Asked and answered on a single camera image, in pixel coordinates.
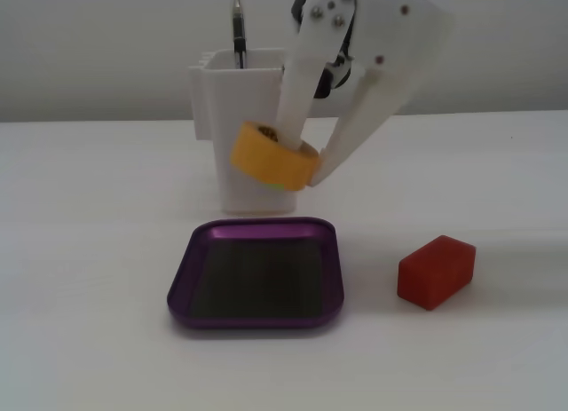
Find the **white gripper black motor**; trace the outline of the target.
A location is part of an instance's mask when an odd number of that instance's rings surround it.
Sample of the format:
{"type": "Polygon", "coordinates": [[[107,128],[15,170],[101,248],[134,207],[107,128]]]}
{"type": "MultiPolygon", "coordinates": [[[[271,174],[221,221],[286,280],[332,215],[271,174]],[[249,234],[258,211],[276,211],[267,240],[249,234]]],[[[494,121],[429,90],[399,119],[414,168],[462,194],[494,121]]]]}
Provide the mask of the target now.
{"type": "Polygon", "coordinates": [[[430,0],[294,0],[296,40],[287,52],[276,116],[279,142],[301,146],[326,68],[361,75],[351,105],[319,156],[310,185],[328,178],[415,94],[445,45],[451,14],[430,0]]]}

